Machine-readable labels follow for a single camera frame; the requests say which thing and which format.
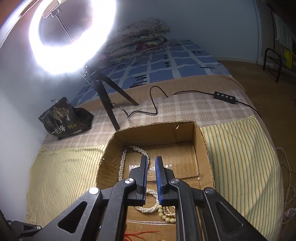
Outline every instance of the cardboard box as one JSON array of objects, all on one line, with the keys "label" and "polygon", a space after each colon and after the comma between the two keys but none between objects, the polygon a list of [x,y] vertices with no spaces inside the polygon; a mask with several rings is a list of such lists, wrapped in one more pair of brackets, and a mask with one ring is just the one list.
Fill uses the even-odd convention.
[{"label": "cardboard box", "polygon": [[[213,173],[204,138],[193,122],[156,123],[119,130],[110,139],[98,172],[97,186],[105,189],[118,182],[118,171],[122,151],[127,145],[143,148],[150,157],[147,188],[156,190],[155,158],[162,156],[164,166],[174,171],[175,177],[191,187],[204,189],[214,187]],[[141,154],[128,150],[123,178],[129,176],[132,168],[138,167]],[[155,198],[147,194],[146,207],[155,204]],[[146,240],[176,240],[175,223],[167,223],[158,212],[141,213],[134,207],[128,208],[126,233],[159,231],[141,234]]]}]

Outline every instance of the striped towel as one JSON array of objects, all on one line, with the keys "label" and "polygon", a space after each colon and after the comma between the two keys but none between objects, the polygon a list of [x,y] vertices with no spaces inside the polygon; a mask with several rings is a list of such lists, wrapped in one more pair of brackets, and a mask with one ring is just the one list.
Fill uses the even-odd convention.
[{"label": "striped towel", "polygon": [[44,227],[89,188],[106,145],[50,151],[42,147],[30,171],[26,223]]},{"label": "striped towel", "polygon": [[202,127],[216,190],[267,240],[281,227],[280,164],[258,120]]}]

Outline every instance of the pearl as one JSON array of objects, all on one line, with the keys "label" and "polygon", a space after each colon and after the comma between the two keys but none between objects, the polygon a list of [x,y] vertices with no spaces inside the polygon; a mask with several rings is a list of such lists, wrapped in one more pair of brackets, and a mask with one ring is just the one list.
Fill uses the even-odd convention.
[{"label": "pearl", "polygon": [[[124,173],[124,163],[125,163],[125,160],[126,160],[126,153],[127,153],[127,150],[128,149],[132,149],[134,151],[137,151],[139,153],[141,153],[142,155],[145,155],[147,157],[147,163],[148,163],[148,166],[150,164],[150,157],[148,156],[147,152],[144,151],[143,149],[139,148],[139,147],[136,147],[136,146],[133,146],[133,145],[129,145],[127,146],[127,148],[122,152],[122,155],[121,155],[121,160],[120,160],[120,165],[119,165],[119,171],[118,171],[118,181],[121,181],[123,179],[123,173]],[[161,205],[159,205],[159,200],[158,200],[158,193],[156,190],[152,190],[152,189],[147,189],[146,190],[146,193],[148,194],[151,194],[155,197],[155,205],[150,207],[150,208],[144,208],[144,207],[136,207],[136,209],[139,211],[139,212],[142,212],[142,213],[153,213],[154,211],[158,210],[158,215],[160,217],[162,217],[163,219],[166,219],[166,218],[169,218],[167,216],[174,216],[175,217],[175,214],[172,213],[168,207],[162,207]]]}]

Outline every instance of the tripod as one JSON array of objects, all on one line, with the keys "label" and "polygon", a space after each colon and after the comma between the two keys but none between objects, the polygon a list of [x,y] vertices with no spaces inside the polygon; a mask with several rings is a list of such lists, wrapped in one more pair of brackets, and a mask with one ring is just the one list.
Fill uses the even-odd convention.
[{"label": "tripod", "polygon": [[112,111],[113,104],[111,103],[111,100],[107,94],[107,91],[103,85],[104,81],[106,84],[108,84],[111,88],[116,90],[119,94],[121,94],[124,98],[126,98],[130,103],[132,103],[134,106],[139,105],[132,97],[130,97],[122,88],[120,88],[117,84],[115,84],[109,77],[106,75],[103,75],[99,70],[94,71],[90,65],[88,65],[85,68],[85,75],[86,78],[90,83],[93,83],[93,87],[98,93],[100,100],[114,126],[114,129],[118,131],[120,129],[119,124],[116,120],[116,117]]}]

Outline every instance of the black cable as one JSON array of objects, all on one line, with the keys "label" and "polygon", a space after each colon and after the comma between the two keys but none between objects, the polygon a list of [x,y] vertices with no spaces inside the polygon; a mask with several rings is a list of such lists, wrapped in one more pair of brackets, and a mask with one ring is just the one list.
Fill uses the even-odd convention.
[{"label": "black cable", "polygon": [[188,92],[198,92],[198,93],[202,93],[202,94],[207,94],[207,95],[214,95],[212,93],[207,93],[207,92],[202,92],[202,91],[196,91],[196,90],[189,90],[189,91],[178,91],[172,95],[177,95],[177,94],[181,94],[181,93],[188,93]]},{"label": "black cable", "polygon": [[290,172],[290,171],[288,170],[288,168],[287,168],[284,164],[281,164],[281,166],[283,166],[284,168],[286,168],[286,170],[287,170],[289,173],[293,173],[294,175],[296,175],[295,172]]},{"label": "black cable", "polygon": [[60,14],[56,15],[56,18],[58,19],[59,23],[61,24],[61,26],[63,27],[63,29],[65,30],[66,34],[68,35],[69,39],[71,40],[72,43],[74,43],[74,39],[70,33],[70,31],[68,30],[68,28],[66,27],[66,25],[64,24],[62,17],[60,16]]},{"label": "black cable", "polygon": [[254,107],[252,107],[252,106],[250,106],[250,105],[248,105],[248,104],[246,104],[246,103],[240,102],[240,101],[238,101],[238,100],[236,100],[235,102],[240,103],[240,104],[244,104],[244,105],[250,107],[251,109],[253,109],[254,111],[256,111],[257,114],[258,114],[258,115],[260,116],[260,118],[262,119],[261,115],[259,114],[259,112],[258,112]]},{"label": "black cable", "polygon": [[155,113],[147,112],[147,111],[142,111],[142,110],[135,110],[135,111],[133,111],[132,113],[130,113],[130,114],[128,115],[128,119],[129,119],[133,114],[135,114],[135,113],[142,113],[142,114],[147,114],[147,115],[157,115],[157,114],[158,114],[158,110],[157,110],[157,108],[156,108],[156,106],[155,106],[154,100],[153,100],[152,95],[151,95],[151,90],[152,90],[154,87],[159,88],[159,89],[163,92],[163,94],[168,98],[167,94],[163,91],[162,88],[160,88],[160,87],[157,86],[157,85],[152,86],[152,87],[150,88],[150,90],[149,90],[149,94],[150,94],[150,99],[151,99],[152,104],[153,104],[154,109],[155,109]]},{"label": "black cable", "polygon": [[[159,89],[164,93],[164,95],[165,95],[167,98],[168,98],[168,95],[163,91],[162,88],[160,88],[160,87],[157,86],[157,85],[154,85],[154,86],[152,86],[152,87],[150,88],[150,90],[149,90],[149,94],[150,94],[150,99],[151,99],[152,104],[153,104],[154,109],[155,109],[155,113],[153,113],[153,112],[147,112],[147,111],[142,111],[142,110],[135,110],[135,111],[133,111],[132,113],[128,114],[127,111],[126,111],[125,109],[123,109],[122,107],[118,106],[116,103],[114,103],[114,102],[110,102],[110,101],[107,101],[107,100],[105,100],[105,99],[104,99],[104,100],[105,100],[107,103],[113,104],[113,105],[115,105],[116,107],[120,108],[120,109],[126,114],[126,116],[127,116],[128,119],[129,119],[133,114],[135,114],[135,113],[142,113],[142,114],[147,114],[147,115],[157,115],[157,114],[158,114],[158,110],[157,110],[157,108],[156,108],[156,106],[155,106],[154,100],[153,100],[152,95],[151,95],[151,90],[152,90],[154,87],[159,88]],[[178,91],[178,92],[174,93],[173,95],[177,95],[177,94],[181,94],[181,93],[188,93],[188,92],[198,92],[198,93],[202,93],[202,94],[214,95],[213,93],[207,93],[207,92],[202,92],[202,91],[197,91],[197,90]],[[243,102],[237,101],[237,100],[236,100],[236,102],[237,102],[237,103],[240,103],[240,104],[244,104],[244,105],[246,105],[246,106],[252,108],[254,111],[256,111],[256,112],[258,113],[258,115],[259,115],[260,118],[261,118],[261,115],[259,114],[259,112],[258,112],[255,108],[253,108],[252,106],[250,106],[250,105],[248,105],[248,104],[246,104],[246,103],[243,103]]]}]

